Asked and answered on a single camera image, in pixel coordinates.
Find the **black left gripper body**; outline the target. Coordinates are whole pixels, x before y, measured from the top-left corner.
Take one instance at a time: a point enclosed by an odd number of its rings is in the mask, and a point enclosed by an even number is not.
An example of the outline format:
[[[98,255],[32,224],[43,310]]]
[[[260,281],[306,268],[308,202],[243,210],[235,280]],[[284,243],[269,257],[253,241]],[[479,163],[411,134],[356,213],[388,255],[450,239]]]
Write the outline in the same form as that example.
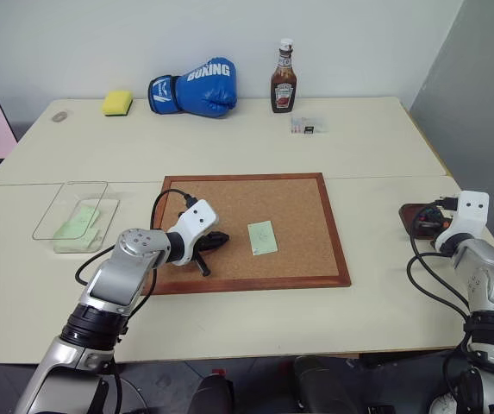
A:
[[[209,238],[208,236],[204,235],[201,236],[195,243],[193,247],[193,252],[192,252],[192,257],[191,260],[197,265],[201,275],[203,277],[208,277],[211,274],[211,271],[204,261],[203,256],[201,255],[201,252],[206,250],[207,246],[209,244]]]

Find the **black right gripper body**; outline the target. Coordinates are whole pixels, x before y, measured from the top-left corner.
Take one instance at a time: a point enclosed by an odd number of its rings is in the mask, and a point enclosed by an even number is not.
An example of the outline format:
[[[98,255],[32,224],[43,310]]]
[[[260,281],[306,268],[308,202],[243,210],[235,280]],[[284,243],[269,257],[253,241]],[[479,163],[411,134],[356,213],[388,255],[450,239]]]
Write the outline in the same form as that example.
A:
[[[443,215],[442,210],[433,206],[433,215],[428,218],[428,221],[435,222],[435,231],[444,231],[451,223],[451,219]]]

